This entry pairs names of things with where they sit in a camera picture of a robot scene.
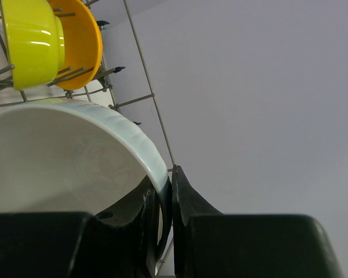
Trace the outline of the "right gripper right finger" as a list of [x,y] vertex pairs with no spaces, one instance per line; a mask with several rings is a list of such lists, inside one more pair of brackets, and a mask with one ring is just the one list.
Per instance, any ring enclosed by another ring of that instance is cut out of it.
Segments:
[[223,214],[172,172],[177,277],[342,277],[322,225],[301,214]]

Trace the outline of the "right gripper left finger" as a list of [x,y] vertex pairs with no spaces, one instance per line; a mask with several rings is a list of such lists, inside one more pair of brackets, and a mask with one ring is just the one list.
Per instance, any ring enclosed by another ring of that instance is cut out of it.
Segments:
[[148,177],[96,215],[0,213],[0,277],[153,277],[157,232]]

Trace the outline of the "white bowl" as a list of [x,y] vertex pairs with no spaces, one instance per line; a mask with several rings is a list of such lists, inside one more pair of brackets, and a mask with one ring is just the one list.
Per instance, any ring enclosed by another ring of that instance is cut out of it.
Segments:
[[97,214],[144,178],[160,200],[161,258],[172,217],[168,169],[140,127],[81,100],[56,98],[0,110],[0,213]]

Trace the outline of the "green round bowl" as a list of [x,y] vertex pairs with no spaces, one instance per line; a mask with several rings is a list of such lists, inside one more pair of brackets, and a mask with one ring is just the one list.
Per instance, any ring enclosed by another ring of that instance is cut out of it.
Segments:
[[63,68],[65,42],[48,1],[2,1],[1,15],[14,89],[51,83]]

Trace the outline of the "yellow round bowl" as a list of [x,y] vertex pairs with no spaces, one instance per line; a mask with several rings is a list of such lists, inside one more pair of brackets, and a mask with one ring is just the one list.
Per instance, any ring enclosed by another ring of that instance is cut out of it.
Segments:
[[48,3],[61,21],[65,41],[64,65],[50,84],[64,90],[80,89],[93,80],[102,61],[99,26],[90,9],[80,0]]

